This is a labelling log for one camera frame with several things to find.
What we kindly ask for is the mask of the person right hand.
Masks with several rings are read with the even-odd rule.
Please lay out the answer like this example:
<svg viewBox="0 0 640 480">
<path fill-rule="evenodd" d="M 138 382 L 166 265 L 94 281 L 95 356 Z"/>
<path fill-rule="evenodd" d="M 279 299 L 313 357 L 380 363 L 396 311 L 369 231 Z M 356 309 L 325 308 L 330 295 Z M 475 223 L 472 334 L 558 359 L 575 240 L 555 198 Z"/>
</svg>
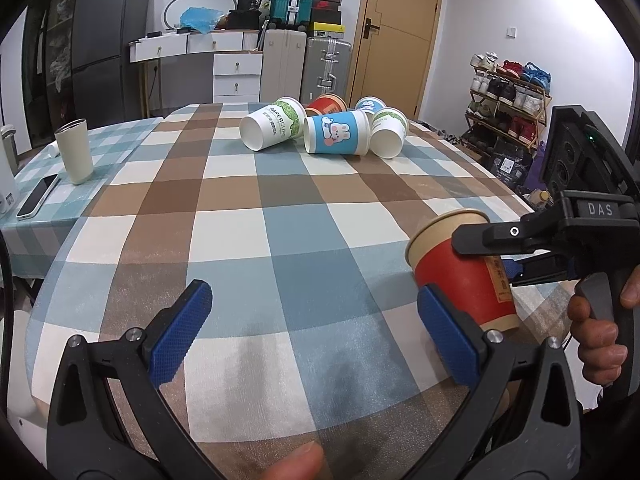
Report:
<svg viewBox="0 0 640 480">
<path fill-rule="evenodd" d="M 578 341 L 578 358 L 584 364 L 582 374 L 593 384 L 606 386 L 622 372 L 628 349 L 616 344 L 618 327 L 614 322 L 590 318 L 590 303 L 581 296 L 570 298 L 567 315 L 570 331 Z"/>
</svg>

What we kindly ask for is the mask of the person left thumb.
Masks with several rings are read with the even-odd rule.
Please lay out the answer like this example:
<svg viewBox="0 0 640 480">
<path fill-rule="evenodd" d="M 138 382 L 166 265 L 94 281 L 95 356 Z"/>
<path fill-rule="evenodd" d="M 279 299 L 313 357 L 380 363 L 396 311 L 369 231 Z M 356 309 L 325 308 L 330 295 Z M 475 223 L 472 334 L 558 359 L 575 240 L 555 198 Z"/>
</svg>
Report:
<svg viewBox="0 0 640 480">
<path fill-rule="evenodd" d="M 263 474 L 264 480 L 309 480 L 318 476 L 324 463 L 320 444 L 310 441 L 273 464 Z"/>
</svg>

